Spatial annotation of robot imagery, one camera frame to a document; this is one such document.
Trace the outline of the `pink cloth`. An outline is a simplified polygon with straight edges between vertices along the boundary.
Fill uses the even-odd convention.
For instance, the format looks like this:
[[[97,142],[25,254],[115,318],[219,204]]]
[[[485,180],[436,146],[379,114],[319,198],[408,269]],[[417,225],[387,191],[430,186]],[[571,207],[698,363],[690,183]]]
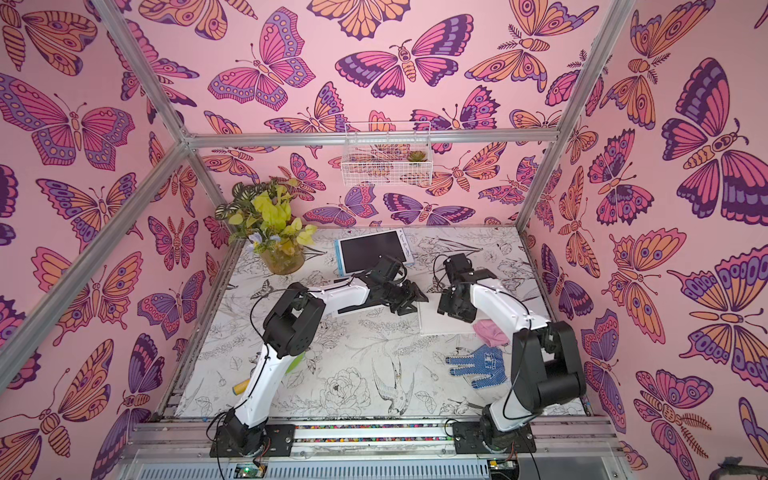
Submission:
[[[476,320],[472,324],[475,334],[490,348],[507,345],[508,336],[490,319]]]

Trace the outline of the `white drawing tablet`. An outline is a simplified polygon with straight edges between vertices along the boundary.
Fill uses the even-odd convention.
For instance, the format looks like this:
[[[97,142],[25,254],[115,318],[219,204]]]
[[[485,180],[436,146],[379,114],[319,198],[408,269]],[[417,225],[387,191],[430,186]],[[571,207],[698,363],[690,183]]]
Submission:
[[[437,303],[418,302],[419,328],[421,335],[473,335],[470,323],[437,312]]]
[[[379,308],[379,305],[378,304],[372,304],[370,302],[366,302],[366,303],[361,304],[361,305],[353,305],[353,306],[348,306],[348,307],[339,309],[336,312],[336,315],[337,316],[342,316],[342,315],[347,315],[347,314],[352,314],[352,313],[357,313],[357,312],[365,312],[365,311],[368,311],[370,309],[375,309],[375,308]]]

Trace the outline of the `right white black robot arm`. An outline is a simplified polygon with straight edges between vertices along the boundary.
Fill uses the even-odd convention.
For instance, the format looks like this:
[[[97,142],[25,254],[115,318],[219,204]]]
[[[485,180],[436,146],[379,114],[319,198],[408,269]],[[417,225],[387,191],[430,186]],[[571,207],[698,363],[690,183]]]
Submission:
[[[570,325],[535,313],[495,274],[475,269],[463,254],[447,257],[443,265],[448,286],[441,292],[437,312],[465,323],[482,313],[511,347],[510,390],[484,408],[480,425],[486,432],[519,430],[547,407],[586,393],[578,342]]]

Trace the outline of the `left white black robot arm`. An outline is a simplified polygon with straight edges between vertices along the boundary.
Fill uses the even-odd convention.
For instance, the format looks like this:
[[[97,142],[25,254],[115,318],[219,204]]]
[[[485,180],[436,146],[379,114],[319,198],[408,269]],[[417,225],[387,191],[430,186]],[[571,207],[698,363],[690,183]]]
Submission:
[[[418,311],[428,298],[407,278],[405,265],[389,256],[363,272],[328,286],[299,282],[284,289],[262,327],[259,362],[246,390],[225,417],[225,425],[245,431],[264,425],[271,402],[290,364],[314,341],[321,321],[331,313],[384,306],[398,316]]]

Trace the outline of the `far blue-edged drawing tablet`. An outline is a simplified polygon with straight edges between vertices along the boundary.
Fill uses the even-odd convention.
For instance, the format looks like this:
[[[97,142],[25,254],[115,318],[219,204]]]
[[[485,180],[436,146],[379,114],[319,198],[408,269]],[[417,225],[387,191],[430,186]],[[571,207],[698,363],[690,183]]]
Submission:
[[[348,276],[374,267],[380,257],[395,258],[406,266],[415,263],[403,229],[390,229],[339,239],[335,242],[337,267]]]

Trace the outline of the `small succulent in basket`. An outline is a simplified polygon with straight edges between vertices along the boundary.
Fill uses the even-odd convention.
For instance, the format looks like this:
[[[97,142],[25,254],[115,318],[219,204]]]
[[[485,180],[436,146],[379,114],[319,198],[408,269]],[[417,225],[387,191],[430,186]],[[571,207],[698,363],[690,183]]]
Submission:
[[[424,162],[427,160],[427,153],[421,150],[411,151],[408,154],[407,159],[409,162],[413,162],[413,163]]]

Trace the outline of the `potted plant glass vase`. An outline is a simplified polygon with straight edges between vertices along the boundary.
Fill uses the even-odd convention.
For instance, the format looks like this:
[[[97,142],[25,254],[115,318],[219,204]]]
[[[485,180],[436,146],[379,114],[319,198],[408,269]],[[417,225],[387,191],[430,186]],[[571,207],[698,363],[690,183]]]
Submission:
[[[277,181],[239,182],[232,196],[230,202],[216,207],[215,218],[228,224],[235,237],[246,240],[271,273],[298,271],[305,262],[304,248],[314,244],[317,227],[293,213],[287,187]]]

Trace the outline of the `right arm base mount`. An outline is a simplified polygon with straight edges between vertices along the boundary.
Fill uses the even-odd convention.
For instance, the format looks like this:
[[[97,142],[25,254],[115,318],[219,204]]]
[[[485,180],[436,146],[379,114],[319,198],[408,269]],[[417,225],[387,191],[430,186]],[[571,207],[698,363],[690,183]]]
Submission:
[[[450,436],[458,454],[509,454],[535,453],[537,447],[531,426],[502,432],[490,418],[481,417],[478,421],[451,422]]]

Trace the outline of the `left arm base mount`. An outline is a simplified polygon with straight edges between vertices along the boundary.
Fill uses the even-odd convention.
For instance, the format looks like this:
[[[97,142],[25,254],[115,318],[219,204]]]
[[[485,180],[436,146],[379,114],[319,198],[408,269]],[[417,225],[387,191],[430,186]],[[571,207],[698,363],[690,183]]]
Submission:
[[[294,424],[269,424],[264,421],[247,427],[232,409],[225,412],[213,426],[211,458],[289,457],[293,448]]]

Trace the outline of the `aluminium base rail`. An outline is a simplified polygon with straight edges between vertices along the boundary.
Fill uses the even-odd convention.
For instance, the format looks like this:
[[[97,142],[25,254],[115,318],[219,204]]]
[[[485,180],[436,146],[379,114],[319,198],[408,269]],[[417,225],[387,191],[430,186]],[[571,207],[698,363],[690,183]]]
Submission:
[[[595,417],[540,417],[512,452],[491,452],[458,421],[288,421],[263,454],[215,458],[204,422],[143,424],[116,479],[631,479],[612,427]]]

